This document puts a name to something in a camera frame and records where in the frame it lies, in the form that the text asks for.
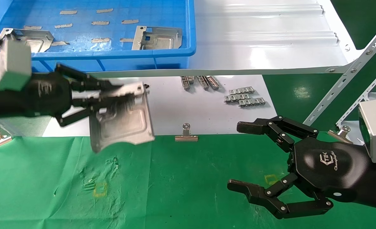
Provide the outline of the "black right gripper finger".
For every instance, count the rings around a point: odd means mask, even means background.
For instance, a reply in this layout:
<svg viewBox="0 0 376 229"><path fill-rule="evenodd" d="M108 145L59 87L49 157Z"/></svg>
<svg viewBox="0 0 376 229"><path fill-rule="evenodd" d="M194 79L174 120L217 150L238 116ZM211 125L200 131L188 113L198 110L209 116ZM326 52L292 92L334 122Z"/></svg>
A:
<svg viewBox="0 0 376 229"><path fill-rule="evenodd" d="M281 181L266 189L258 184L230 179L227 188L244 194L250 204L264 207L277 219L323 215L333 207L333 203L319 192L312 192L314 200L311 201L288 204L280 201L278 197L298 183L298 180L295 173L289 173Z"/></svg>
<svg viewBox="0 0 376 229"><path fill-rule="evenodd" d="M319 134L317 129L283 116L270 119L257 118L254 122L240 121L237 123L237 132L267 135L284 152L294 152L295 141L291 136L299 139L308 137L316 139Z"/></svg>

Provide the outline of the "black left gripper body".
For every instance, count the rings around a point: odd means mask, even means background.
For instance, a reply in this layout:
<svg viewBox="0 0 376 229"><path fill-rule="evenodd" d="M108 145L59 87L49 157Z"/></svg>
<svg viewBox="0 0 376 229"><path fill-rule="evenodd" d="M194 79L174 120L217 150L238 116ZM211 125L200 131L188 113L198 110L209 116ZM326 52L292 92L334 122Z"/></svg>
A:
<svg viewBox="0 0 376 229"><path fill-rule="evenodd" d="M25 113L28 116L56 116L72 106L70 82L61 74L34 73L24 87Z"/></svg>

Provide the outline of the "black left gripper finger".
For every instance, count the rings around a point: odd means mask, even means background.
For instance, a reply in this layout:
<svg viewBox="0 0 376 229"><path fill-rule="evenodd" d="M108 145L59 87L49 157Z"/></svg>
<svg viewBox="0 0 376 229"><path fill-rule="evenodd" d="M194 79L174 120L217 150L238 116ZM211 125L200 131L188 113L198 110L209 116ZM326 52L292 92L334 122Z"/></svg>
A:
<svg viewBox="0 0 376 229"><path fill-rule="evenodd" d="M107 108L112 103L110 98L82 98L82 99L73 99L73 107L82 107L83 110L80 110L76 113L73 113L69 116L63 117L62 114L56 115L56 120L61 127L68 126L72 123L76 123L88 116L95 114L101 108Z"/></svg>
<svg viewBox="0 0 376 229"><path fill-rule="evenodd" d="M72 90L84 92L95 91L101 92L117 90L123 86L114 85L109 80L95 78L89 73L81 72L63 64L57 64L55 72L63 76L70 84Z"/></svg>

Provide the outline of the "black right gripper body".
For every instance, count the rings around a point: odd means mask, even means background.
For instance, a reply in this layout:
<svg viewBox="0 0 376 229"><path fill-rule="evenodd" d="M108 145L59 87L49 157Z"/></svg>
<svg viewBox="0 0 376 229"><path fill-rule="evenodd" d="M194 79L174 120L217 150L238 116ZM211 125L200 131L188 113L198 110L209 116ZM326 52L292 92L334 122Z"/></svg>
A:
<svg viewBox="0 0 376 229"><path fill-rule="evenodd" d="M375 165L361 145L308 137L295 143L288 164L307 197L376 205Z"/></svg>

